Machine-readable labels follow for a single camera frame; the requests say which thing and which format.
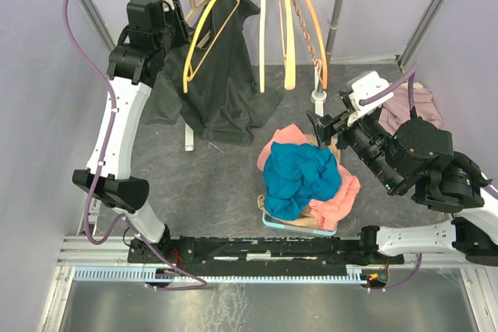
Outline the yellow plastic hanger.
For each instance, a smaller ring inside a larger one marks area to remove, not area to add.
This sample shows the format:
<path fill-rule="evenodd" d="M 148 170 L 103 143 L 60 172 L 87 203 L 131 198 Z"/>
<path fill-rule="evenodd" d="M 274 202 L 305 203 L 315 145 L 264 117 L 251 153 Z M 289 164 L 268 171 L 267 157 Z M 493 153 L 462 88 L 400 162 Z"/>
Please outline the yellow plastic hanger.
<path fill-rule="evenodd" d="M 193 33 L 193 36 L 191 37 L 191 42 L 190 42 L 187 56 L 186 56 L 185 62 L 184 62 L 184 69 L 183 69 L 183 73 L 182 73 L 182 86 L 183 86 L 184 93 L 188 92 L 189 83 L 192 81 L 192 79 L 197 74 L 198 70 L 200 69 L 200 67 L 204 63 L 205 59 L 207 58 L 209 52 L 214 47 L 216 41 L 221 36 L 226 25 L 228 24 L 228 22 L 230 21 L 232 16 L 235 14 L 237 9 L 239 8 L 239 5 L 241 4 L 241 0 L 235 0 L 235 6 L 229 12 L 229 14 L 226 16 L 222 25 L 218 28 L 218 31 L 216 32 L 216 34 L 213 37 L 211 37 L 210 32 L 208 31 L 207 27 L 205 26 L 205 23 L 208 21 L 208 17 L 211 15 L 211 12 L 214 10 L 214 6 L 219 1 L 220 0 L 210 0 L 208 5 L 202 10 L 202 14 L 198 18 L 197 26 L 195 27 L 195 31 Z M 198 62 L 197 66 L 194 68 L 192 65 L 192 59 L 194 57 L 195 48 L 199 45 L 200 42 L 206 43 L 207 41 L 209 42 L 209 45 L 208 45 L 207 49 L 205 50 L 205 53 L 201 57 L 200 61 Z"/>

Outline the dark grey t shirt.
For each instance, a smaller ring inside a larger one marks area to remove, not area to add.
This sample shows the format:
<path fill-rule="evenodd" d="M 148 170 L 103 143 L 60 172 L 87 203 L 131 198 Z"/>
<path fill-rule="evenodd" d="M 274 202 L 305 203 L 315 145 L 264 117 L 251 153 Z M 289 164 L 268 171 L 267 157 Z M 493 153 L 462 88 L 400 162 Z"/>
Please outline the dark grey t shirt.
<path fill-rule="evenodd" d="M 235 0 L 220 0 L 214 6 L 205 23 L 211 37 L 234 6 Z M 204 140 L 249 146 L 253 130 L 265 126 L 283 97 L 282 90 L 275 87 L 260 93 L 252 70 L 243 29 L 246 19 L 259 12 L 251 0 L 241 0 L 187 93 L 183 92 L 182 73 L 189 46 L 172 49 L 146 102 L 142 122 L 173 125 L 183 118 Z M 207 47 L 195 48 L 194 68 Z"/>

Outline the orange plastic hanger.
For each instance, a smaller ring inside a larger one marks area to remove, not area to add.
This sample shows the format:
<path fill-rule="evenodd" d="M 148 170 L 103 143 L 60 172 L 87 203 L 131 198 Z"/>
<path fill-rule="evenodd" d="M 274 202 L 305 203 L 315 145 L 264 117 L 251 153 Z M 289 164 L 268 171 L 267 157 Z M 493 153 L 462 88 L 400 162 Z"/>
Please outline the orange plastic hanger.
<path fill-rule="evenodd" d="M 325 61 L 326 52 L 324 47 L 323 35 L 321 31 L 321 24 L 317 17 L 316 10 L 314 8 L 314 4 L 311 0 L 304 0 L 307 11 L 310 14 L 312 27 L 314 30 L 314 34 L 317 40 L 317 49 L 318 52 L 315 51 L 314 45 L 311 42 L 311 35 L 307 32 L 307 24 L 303 17 L 303 13 L 298 6 L 297 0 L 290 0 L 291 5 L 293 6 L 295 15 L 297 17 L 297 22 L 302 30 L 303 38 L 306 42 L 308 54 L 310 55 L 311 62 L 315 68 L 318 69 L 318 82 L 322 84 L 323 89 L 328 88 L 328 66 Z"/>

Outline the teal blue t shirt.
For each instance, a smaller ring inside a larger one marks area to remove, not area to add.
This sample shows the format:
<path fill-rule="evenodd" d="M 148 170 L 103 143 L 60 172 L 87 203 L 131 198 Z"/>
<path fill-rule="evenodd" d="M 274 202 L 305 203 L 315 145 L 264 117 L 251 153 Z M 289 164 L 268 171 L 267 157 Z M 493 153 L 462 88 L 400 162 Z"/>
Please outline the teal blue t shirt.
<path fill-rule="evenodd" d="M 274 218 L 293 221 L 312 200 L 328 201 L 342 178 L 330 149 L 273 142 L 263 177 L 265 210 Z"/>

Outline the cream plastic hanger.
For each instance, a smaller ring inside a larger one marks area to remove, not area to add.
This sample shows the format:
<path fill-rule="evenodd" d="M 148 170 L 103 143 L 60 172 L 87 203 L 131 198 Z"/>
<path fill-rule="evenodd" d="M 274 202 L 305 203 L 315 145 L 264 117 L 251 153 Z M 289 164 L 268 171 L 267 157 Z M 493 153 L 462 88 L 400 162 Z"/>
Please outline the cream plastic hanger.
<path fill-rule="evenodd" d="M 265 92 L 265 22 L 266 22 L 266 0 L 260 0 L 259 39 L 258 39 L 258 72 L 259 90 Z"/>

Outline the pale peach plastic hanger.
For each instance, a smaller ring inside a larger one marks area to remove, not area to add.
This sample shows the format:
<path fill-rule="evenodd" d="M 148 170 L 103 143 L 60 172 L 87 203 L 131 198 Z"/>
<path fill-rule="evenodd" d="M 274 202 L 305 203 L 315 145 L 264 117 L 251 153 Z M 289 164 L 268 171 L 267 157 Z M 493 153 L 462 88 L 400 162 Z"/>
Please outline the pale peach plastic hanger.
<path fill-rule="evenodd" d="M 285 68 L 284 89 L 296 87 L 296 50 L 291 0 L 278 0 L 282 57 Z"/>

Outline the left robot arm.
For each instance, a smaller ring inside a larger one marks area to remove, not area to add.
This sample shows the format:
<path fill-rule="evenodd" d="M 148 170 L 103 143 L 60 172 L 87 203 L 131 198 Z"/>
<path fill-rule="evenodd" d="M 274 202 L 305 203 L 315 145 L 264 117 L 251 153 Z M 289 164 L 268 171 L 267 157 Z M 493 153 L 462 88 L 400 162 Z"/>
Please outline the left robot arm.
<path fill-rule="evenodd" d="M 163 262 L 172 253 L 169 231 L 148 202 L 149 182 L 132 176 L 132 147 L 167 53 L 185 45 L 189 36 L 178 0 L 130 0 L 127 15 L 128 25 L 109 56 L 105 81 L 110 91 L 96 145 L 72 182 L 127 218 L 147 240 L 146 254 Z"/>

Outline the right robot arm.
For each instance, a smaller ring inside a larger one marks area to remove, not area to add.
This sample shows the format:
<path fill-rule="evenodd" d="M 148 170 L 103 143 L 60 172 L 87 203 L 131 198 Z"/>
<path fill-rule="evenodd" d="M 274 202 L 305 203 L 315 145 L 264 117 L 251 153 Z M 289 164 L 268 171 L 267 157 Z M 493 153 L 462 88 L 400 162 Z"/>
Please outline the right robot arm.
<path fill-rule="evenodd" d="M 420 117 L 402 124 L 394 135 L 367 114 L 353 124 L 346 110 L 336 117 L 307 112 L 321 149 L 337 139 L 338 149 L 352 149 L 391 196 L 412 190 L 412 200 L 452 217 L 432 225 L 395 229 L 368 225 L 352 252 L 363 263 L 408 253 L 460 252 L 473 264 L 497 265 L 497 204 L 492 181 L 480 167 L 453 148 L 452 134 Z"/>

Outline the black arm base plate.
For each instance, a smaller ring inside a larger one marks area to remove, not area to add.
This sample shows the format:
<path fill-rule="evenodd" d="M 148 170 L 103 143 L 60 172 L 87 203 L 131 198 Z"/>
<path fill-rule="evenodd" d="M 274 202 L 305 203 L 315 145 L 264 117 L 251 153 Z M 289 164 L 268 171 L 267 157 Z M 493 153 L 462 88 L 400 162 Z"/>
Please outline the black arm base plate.
<path fill-rule="evenodd" d="M 170 239 L 160 254 L 199 277 L 344 276 L 348 265 L 403 264 L 360 247 L 359 239 L 335 237 Z"/>

